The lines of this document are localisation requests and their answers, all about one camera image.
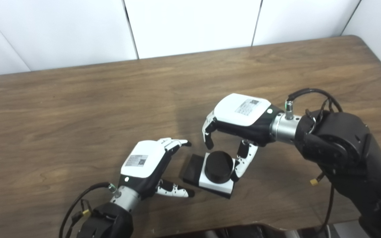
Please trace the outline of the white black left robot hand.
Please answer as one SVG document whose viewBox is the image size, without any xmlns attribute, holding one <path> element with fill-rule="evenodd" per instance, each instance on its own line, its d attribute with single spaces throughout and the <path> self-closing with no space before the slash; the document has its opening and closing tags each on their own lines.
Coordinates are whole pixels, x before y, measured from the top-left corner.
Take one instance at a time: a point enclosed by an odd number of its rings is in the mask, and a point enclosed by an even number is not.
<svg viewBox="0 0 381 238">
<path fill-rule="evenodd" d="M 194 190 L 162 178 L 172 156 L 182 146 L 190 147 L 191 142 L 172 138 L 138 142 L 121 167 L 118 186 L 132 189 L 141 200 L 156 193 L 162 196 L 194 197 Z"/>
</svg>

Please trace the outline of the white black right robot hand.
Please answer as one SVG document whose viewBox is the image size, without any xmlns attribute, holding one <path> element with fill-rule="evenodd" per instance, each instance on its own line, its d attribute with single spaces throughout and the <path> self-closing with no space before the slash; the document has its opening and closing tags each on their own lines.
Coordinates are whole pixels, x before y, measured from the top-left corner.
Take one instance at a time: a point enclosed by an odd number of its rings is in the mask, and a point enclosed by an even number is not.
<svg viewBox="0 0 381 238">
<path fill-rule="evenodd" d="M 207 115 L 202 127 L 207 149 L 213 149 L 211 134 L 214 131 L 241 138 L 231 174 L 233 182 L 243 176 L 259 147 L 275 142 L 271 125 L 280 113 L 283 110 L 266 99 L 232 93 Z"/>
</svg>

